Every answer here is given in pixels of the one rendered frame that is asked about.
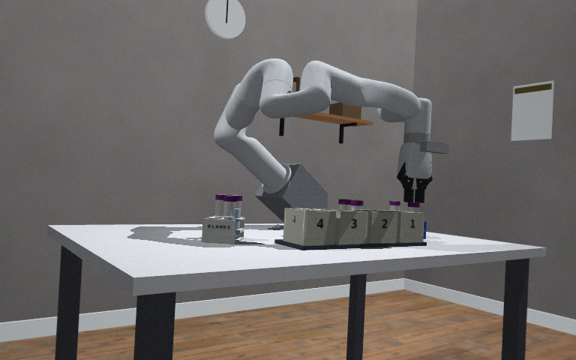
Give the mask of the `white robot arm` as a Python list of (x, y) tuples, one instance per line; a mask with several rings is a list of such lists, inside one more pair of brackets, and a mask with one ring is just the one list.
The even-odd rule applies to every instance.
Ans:
[(259, 141), (245, 136), (259, 108), (269, 118), (282, 119), (322, 112), (331, 100), (350, 107), (376, 107), (383, 121), (405, 123), (403, 143), (420, 143), (420, 152), (449, 153), (449, 145), (430, 140), (431, 101), (417, 98), (405, 88), (311, 61), (302, 72), (300, 90), (293, 92), (293, 72), (286, 61), (261, 61), (234, 88), (214, 130), (216, 144), (259, 179), (267, 194), (287, 184), (291, 169)]

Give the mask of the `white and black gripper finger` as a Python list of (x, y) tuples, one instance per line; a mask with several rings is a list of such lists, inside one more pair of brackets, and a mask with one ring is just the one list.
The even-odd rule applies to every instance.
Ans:
[(414, 178), (408, 178), (407, 175), (404, 175), (406, 173), (405, 166), (406, 162), (404, 162), (403, 166), (401, 167), (400, 172), (397, 175), (397, 179), (401, 182), (404, 188), (403, 201), (406, 203), (412, 203), (414, 194), (414, 189), (412, 189)]
[[(424, 203), (425, 202), (425, 190), (428, 184), (432, 181), (432, 177), (428, 179), (417, 178), (416, 185), (417, 189), (415, 189), (415, 202), (416, 203)], [(421, 182), (422, 181), (422, 182)]]

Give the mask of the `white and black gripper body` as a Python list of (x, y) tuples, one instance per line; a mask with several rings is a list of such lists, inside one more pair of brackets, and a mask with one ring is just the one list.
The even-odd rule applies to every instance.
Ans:
[(431, 152), (420, 151), (420, 143), (405, 142), (401, 146), (397, 174), (404, 162), (406, 162), (405, 175), (409, 176), (408, 178), (429, 179), (431, 177)]

